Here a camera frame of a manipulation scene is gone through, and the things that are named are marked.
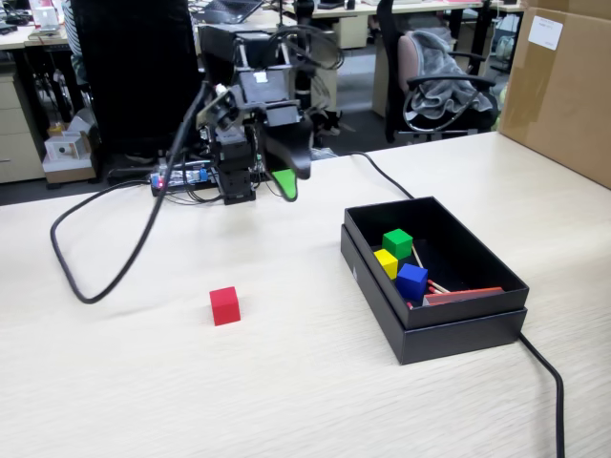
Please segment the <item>black gripper servo block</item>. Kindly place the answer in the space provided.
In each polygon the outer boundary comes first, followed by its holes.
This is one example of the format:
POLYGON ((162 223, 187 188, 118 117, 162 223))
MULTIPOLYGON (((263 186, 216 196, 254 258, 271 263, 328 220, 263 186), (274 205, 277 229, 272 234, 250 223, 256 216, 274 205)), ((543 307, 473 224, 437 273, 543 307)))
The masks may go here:
POLYGON ((262 146, 265 174, 280 196, 293 202, 298 197, 297 178, 310 178, 313 124, 302 121, 298 100, 267 103, 264 117, 268 126, 262 146))

